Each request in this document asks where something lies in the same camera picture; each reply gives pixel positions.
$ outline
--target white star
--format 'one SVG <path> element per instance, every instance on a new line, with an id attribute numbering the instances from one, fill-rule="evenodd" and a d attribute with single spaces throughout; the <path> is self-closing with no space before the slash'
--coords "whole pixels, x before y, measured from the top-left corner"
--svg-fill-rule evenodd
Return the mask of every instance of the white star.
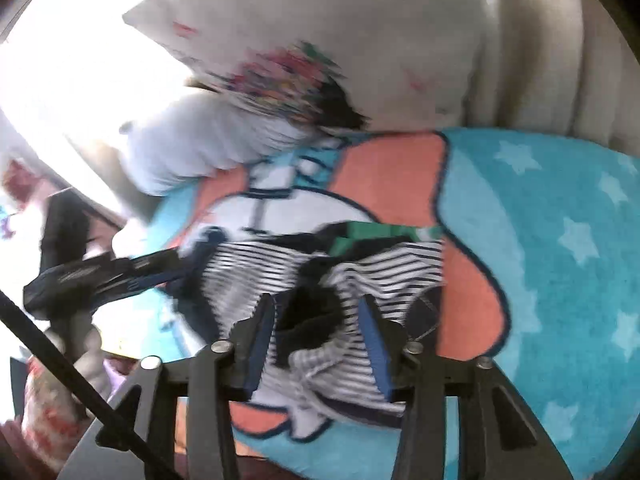
<path id="1" fill-rule="evenodd" d="M 563 408 L 551 401 L 546 405 L 542 425 L 555 444 L 571 440 L 574 436 L 574 418 L 578 414 L 578 404 Z"/>
<path id="2" fill-rule="evenodd" d="M 598 184 L 598 187 L 600 188 L 601 191 L 609 195 L 609 198 L 611 199 L 611 201 L 614 203 L 616 207 L 620 202 L 629 201 L 628 196 L 625 194 L 624 191 L 622 191 L 622 188 L 620 187 L 620 181 L 615 177 L 611 176 L 609 173 L 606 173 L 604 171 L 602 172 L 602 176 L 600 177 L 600 183 Z"/>
<path id="3" fill-rule="evenodd" d="M 501 140 L 500 151 L 494 155 L 494 159 L 509 164 L 516 175 L 522 175 L 527 170 L 542 169 L 531 155 L 531 147 L 526 144 L 511 144 Z"/>
<path id="4" fill-rule="evenodd" d="M 558 243 L 571 251 L 576 263 L 583 266 L 591 257 L 599 258 L 598 248 L 591 238 L 589 224 L 574 222 L 564 217 L 564 234 L 558 238 Z"/>
<path id="5" fill-rule="evenodd" d="M 638 168 L 634 164 L 634 160 L 624 153 L 618 154 L 618 164 L 625 168 L 630 174 L 635 175 L 638 174 Z"/>
<path id="6" fill-rule="evenodd" d="M 618 327 L 611 336 L 611 342 L 622 348 L 625 360 L 631 359 L 636 348 L 640 348 L 640 333 L 638 333 L 638 314 L 625 314 L 618 311 Z"/>

